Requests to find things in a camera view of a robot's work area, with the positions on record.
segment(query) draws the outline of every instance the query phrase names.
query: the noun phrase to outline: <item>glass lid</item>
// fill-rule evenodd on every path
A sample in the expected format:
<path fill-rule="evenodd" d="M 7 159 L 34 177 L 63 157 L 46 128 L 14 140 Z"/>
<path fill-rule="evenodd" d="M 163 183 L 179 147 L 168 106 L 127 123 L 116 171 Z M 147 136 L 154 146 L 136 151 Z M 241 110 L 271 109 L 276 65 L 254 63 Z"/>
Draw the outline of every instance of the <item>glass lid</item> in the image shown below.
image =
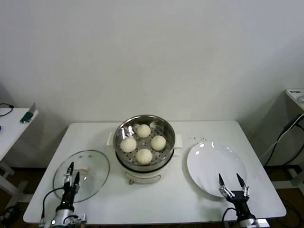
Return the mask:
<path fill-rule="evenodd" d="M 72 162 L 74 162 L 73 180 L 77 172 L 80 174 L 79 191 L 74 200 L 77 203 L 92 197 L 103 187 L 109 175 L 110 163 L 108 158 L 99 151 L 77 152 L 61 163 L 57 169 L 53 178 L 54 189 L 63 187 L 65 174 Z M 60 198 L 63 190 L 55 191 L 55 193 Z"/>

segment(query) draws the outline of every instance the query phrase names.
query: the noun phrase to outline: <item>white plate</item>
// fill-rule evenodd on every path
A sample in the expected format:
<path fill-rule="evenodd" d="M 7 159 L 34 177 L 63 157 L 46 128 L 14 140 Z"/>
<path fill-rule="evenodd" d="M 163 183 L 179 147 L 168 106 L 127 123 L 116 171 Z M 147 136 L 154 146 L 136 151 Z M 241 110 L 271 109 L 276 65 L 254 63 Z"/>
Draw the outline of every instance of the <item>white plate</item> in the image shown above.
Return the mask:
<path fill-rule="evenodd" d="M 230 190 L 241 190 L 237 173 L 247 181 L 247 171 L 240 157 L 227 146 L 202 142 L 190 150 L 187 166 L 194 182 L 207 193 L 223 197 L 219 192 L 219 173 Z"/>

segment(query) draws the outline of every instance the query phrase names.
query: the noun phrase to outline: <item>perforated steamer tray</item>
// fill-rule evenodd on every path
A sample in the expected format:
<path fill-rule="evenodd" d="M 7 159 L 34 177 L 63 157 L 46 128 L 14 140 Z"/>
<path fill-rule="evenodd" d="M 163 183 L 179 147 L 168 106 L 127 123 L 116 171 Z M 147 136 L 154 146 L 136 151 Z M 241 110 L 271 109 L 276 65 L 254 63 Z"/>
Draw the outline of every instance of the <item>perforated steamer tray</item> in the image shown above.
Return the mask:
<path fill-rule="evenodd" d="M 150 126 L 151 134 L 147 138 L 140 138 L 136 134 L 136 127 L 139 124 Z M 166 139 L 166 147 L 162 151 L 155 151 L 151 147 L 153 137 L 161 135 Z M 131 153 L 125 153 L 120 148 L 120 143 L 125 138 L 134 138 L 137 142 L 136 149 Z M 171 125 L 164 119 L 153 115 L 135 116 L 123 122 L 114 133 L 113 145 L 118 161 L 126 168 L 136 172 L 151 172 L 166 165 L 173 155 L 175 144 L 175 133 Z M 136 154 L 140 149 L 149 149 L 153 158 L 149 164 L 139 164 L 136 161 Z"/>

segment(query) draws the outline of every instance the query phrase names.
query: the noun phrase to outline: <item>robotic arm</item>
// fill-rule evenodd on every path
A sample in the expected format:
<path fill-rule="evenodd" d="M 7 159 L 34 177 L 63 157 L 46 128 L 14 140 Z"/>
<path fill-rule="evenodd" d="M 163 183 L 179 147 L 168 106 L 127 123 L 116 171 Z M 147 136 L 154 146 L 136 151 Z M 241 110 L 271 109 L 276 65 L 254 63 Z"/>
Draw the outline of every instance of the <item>robotic arm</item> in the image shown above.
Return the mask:
<path fill-rule="evenodd" d="M 230 191 L 223 181 L 222 176 L 219 174 L 219 185 L 220 192 L 230 203 L 233 203 L 237 212 L 237 221 L 242 228 L 258 228 L 270 227 L 266 219 L 256 219 L 256 217 L 251 214 L 247 201 L 249 200 L 249 186 L 246 186 L 244 180 L 237 173 L 237 179 L 242 187 L 242 191 Z"/>
<path fill-rule="evenodd" d="M 81 224 L 86 223 L 86 215 L 77 216 L 74 214 L 74 198 L 79 190 L 79 172 L 75 176 L 73 182 L 73 169 L 74 163 L 72 162 L 65 174 L 65 180 L 63 185 L 64 193 L 61 197 L 60 205 L 56 208 L 56 214 L 54 218 L 44 223 L 43 219 L 39 227 L 43 228 L 77 228 Z"/>

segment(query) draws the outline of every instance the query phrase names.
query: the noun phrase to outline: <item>steamed bun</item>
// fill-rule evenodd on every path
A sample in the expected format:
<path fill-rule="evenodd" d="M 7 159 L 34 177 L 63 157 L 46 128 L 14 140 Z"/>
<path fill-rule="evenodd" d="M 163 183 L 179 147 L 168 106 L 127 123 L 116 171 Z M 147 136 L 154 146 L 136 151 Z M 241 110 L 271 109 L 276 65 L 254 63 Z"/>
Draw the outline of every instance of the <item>steamed bun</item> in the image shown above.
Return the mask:
<path fill-rule="evenodd" d="M 136 140 L 134 138 L 126 138 L 120 143 L 123 152 L 131 153 L 136 148 Z"/>
<path fill-rule="evenodd" d="M 137 127 L 136 133 L 141 138 L 147 138 L 151 134 L 151 129 L 146 124 L 141 124 Z"/>
<path fill-rule="evenodd" d="M 152 138 L 151 146 L 156 151 L 162 151 L 166 147 L 166 139 L 161 135 Z"/>
<path fill-rule="evenodd" d="M 148 149 L 141 149 L 136 154 L 136 160 L 139 164 L 149 164 L 152 161 L 152 152 Z"/>

